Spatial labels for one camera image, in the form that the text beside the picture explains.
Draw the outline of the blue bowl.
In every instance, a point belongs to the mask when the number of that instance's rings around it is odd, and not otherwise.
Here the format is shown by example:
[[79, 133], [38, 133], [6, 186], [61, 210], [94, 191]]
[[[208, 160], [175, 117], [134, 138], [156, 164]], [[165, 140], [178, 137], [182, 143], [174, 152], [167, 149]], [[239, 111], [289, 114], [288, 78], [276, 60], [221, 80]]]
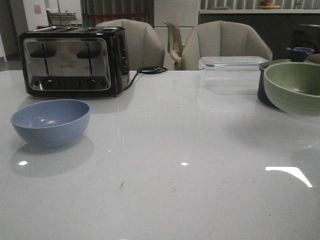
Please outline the blue bowl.
[[54, 99], [28, 105], [15, 112], [10, 121], [27, 143], [53, 148], [82, 136], [90, 120], [90, 106], [75, 99]]

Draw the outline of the green bowl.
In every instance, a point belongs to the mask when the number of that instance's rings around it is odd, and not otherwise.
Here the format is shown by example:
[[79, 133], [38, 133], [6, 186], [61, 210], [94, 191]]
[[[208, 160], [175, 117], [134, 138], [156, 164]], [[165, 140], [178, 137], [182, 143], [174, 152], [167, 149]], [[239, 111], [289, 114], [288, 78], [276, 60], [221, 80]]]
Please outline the green bowl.
[[267, 67], [264, 91], [280, 110], [300, 116], [320, 115], [320, 66], [308, 62], [282, 62]]

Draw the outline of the beige upholstered chair left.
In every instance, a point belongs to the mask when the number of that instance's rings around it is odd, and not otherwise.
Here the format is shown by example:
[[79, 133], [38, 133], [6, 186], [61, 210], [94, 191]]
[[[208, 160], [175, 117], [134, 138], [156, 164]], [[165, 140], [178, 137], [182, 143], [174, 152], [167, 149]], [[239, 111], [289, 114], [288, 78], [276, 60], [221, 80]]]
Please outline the beige upholstered chair left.
[[131, 71], [142, 67], [163, 67], [165, 48], [153, 27], [142, 21], [116, 19], [97, 24], [98, 27], [123, 27]]

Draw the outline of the beige upholstered chair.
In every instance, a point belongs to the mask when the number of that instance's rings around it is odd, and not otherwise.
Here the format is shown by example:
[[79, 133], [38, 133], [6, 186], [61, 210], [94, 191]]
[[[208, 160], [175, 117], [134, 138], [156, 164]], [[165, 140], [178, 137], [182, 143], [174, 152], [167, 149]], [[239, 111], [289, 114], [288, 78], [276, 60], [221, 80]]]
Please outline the beige upholstered chair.
[[249, 25], [230, 21], [199, 24], [189, 32], [182, 51], [183, 69], [199, 69], [202, 57], [254, 56], [272, 60], [273, 53]]
[[163, 67], [165, 48], [153, 27], [142, 21], [116, 19], [97, 24], [98, 27], [123, 27], [131, 71], [142, 67]]

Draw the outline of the clear plastic food container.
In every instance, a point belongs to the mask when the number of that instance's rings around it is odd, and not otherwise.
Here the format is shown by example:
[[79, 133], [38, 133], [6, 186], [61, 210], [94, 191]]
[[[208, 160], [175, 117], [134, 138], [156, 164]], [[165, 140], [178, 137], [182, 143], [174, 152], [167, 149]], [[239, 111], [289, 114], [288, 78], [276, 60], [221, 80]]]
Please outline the clear plastic food container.
[[258, 91], [260, 56], [204, 56], [198, 62], [203, 86], [218, 95], [255, 95]]

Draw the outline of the beige plastic chair background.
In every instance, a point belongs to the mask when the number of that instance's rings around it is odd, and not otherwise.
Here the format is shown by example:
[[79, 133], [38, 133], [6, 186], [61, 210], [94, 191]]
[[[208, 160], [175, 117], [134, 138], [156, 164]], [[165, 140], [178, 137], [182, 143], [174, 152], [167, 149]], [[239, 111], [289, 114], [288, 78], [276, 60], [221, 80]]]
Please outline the beige plastic chair background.
[[180, 34], [180, 29], [177, 23], [167, 20], [162, 21], [168, 29], [167, 51], [170, 57], [174, 60], [174, 69], [183, 70], [182, 53], [183, 44]]

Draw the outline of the beige upholstered chair right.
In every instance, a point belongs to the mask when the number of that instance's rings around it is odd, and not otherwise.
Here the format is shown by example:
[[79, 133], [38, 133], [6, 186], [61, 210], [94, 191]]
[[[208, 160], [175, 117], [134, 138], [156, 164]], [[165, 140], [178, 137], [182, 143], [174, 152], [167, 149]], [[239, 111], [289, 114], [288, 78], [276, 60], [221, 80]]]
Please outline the beige upholstered chair right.
[[199, 24], [189, 32], [182, 51], [183, 69], [199, 69], [202, 57], [254, 56], [272, 60], [273, 53], [249, 25], [230, 21]]

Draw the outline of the black chrome four-slot toaster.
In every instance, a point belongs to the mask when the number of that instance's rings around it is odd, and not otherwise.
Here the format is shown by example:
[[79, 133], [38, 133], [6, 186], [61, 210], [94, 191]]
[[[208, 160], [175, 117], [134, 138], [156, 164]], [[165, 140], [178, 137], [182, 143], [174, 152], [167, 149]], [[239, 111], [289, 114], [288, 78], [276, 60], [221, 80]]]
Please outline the black chrome four-slot toaster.
[[52, 26], [19, 36], [26, 92], [33, 97], [113, 97], [129, 84], [125, 29]]

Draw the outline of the dark blue cooking pot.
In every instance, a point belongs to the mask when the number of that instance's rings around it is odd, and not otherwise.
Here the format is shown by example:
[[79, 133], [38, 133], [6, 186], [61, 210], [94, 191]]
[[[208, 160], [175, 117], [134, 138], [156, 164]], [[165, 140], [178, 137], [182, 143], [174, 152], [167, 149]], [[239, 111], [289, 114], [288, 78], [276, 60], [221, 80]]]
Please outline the dark blue cooking pot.
[[276, 108], [277, 107], [269, 100], [268, 96], [265, 92], [265, 85], [264, 85], [264, 70], [260, 70], [259, 76], [259, 83], [258, 83], [258, 90], [257, 90], [257, 98], [265, 105]]

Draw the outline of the white cabinet background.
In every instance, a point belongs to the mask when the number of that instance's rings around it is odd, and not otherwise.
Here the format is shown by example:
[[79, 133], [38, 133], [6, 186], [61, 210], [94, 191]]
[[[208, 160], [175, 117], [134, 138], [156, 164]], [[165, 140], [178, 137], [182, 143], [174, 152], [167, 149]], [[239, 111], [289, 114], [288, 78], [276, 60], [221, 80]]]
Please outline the white cabinet background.
[[186, 42], [191, 29], [198, 24], [199, 0], [155, 0], [154, 30], [163, 46], [168, 46], [168, 28], [164, 21], [176, 23], [180, 30], [181, 42]]

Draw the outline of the metal cart background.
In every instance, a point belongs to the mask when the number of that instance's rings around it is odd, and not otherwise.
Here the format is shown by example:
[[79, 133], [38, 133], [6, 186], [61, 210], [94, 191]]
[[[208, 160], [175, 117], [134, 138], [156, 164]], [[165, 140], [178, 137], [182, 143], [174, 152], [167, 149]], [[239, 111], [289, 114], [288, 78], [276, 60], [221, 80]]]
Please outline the metal cart background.
[[46, 9], [48, 24], [50, 26], [79, 26], [82, 20], [78, 18], [74, 11], [51, 11]]

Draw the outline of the dark kitchen counter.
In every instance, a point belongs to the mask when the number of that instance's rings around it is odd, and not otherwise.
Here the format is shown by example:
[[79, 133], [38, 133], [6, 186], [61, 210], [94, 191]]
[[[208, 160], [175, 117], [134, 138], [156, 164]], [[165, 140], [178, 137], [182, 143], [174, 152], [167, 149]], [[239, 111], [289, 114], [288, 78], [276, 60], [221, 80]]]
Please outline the dark kitchen counter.
[[243, 23], [254, 28], [270, 47], [273, 59], [288, 56], [293, 31], [300, 24], [320, 25], [318, 9], [245, 9], [245, 10], [200, 10], [198, 23], [229, 21]]

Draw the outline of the fruit plate on counter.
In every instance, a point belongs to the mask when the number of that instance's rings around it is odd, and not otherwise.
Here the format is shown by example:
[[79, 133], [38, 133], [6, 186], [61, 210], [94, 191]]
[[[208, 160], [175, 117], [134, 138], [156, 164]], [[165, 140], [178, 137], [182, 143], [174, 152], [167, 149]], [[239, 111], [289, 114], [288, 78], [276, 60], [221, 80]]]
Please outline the fruit plate on counter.
[[279, 9], [280, 7], [281, 7], [280, 5], [274, 5], [269, 0], [261, 0], [257, 5], [257, 8], [262, 10], [276, 10], [276, 9]]

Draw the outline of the black appliance far right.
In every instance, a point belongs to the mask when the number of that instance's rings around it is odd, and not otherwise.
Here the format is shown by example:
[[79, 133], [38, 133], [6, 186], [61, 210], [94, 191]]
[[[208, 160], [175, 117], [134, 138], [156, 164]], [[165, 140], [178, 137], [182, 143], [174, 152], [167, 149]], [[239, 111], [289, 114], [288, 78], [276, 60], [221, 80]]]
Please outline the black appliance far right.
[[314, 49], [315, 54], [320, 53], [320, 25], [300, 24], [292, 34], [291, 44], [293, 47], [304, 47]]

